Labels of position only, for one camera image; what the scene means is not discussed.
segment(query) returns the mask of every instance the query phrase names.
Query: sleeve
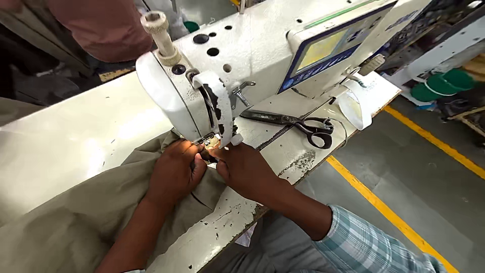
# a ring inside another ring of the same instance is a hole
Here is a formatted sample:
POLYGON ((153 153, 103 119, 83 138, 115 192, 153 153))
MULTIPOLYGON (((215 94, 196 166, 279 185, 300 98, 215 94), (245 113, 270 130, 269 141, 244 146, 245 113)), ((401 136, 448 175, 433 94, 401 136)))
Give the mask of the sleeve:
POLYGON ((21 12, 23 5, 21 0, 0 0, 0 9, 14 13, 21 12))
POLYGON ((433 256, 414 255, 382 230, 352 212, 336 206, 327 236, 313 244, 338 270, 345 273, 444 273, 433 256))

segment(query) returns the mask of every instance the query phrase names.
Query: khaki fabric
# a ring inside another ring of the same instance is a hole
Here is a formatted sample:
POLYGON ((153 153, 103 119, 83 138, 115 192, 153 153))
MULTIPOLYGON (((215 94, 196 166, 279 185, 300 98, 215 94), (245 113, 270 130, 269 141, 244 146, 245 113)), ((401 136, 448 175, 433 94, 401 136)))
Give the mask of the khaki fabric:
POLYGON ((43 108, 43 106, 0 97, 0 126, 28 116, 43 108))
MULTIPOLYGON (((120 167, 1 227, 0 272, 93 272, 143 198, 156 159, 177 139, 165 133, 135 149, 120 167)), ((167 217, 149 264, 215 209, 225 187, 217 171, 208 168, 192 194, 167 217)))

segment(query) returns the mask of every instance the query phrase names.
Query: scissor blade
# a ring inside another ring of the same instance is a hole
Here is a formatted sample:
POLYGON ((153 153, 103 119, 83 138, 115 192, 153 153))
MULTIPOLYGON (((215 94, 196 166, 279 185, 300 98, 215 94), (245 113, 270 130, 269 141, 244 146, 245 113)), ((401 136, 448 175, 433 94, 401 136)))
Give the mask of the scissor blade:
POLYGON ((274 123, 274 124, 283 124, 283 115, 272 113, 272 112, 265 112, 265 111, 258 111, 258 110, 246 110, 240 114, 241 117, 250 120, 257 120, 262 122, 274 123))

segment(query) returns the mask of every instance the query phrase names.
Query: black scissors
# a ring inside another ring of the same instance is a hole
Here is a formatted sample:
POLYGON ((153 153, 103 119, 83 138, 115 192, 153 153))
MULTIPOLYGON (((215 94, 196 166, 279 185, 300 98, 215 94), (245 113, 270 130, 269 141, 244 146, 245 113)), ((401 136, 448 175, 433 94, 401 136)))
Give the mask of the black scissors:
POLYGON ((286 116, 282 114, 272 113, 272 112, 265 112, 265 111, 257 111, 257 110, 246 110, 241 113, 241 117, 251 120, 257 120, 262 122, 280 124, 280 125, 287 125, 291 127, 296 127, 308 138, 308 142, 311 145, 320 148, 320 149, 328 149, 332 146, 332 136, 333 133, 333 125, 330 123, 330 119, 322 119, 322 118, 305 118, 299 119, 292 116, 286 116), (306 125, 306 121, 317 121, 322 124, 321 127, 315 127, 306 125), (313 137, 318 137, 323 140, 323 145, 319 146, 313 141, 313 137))

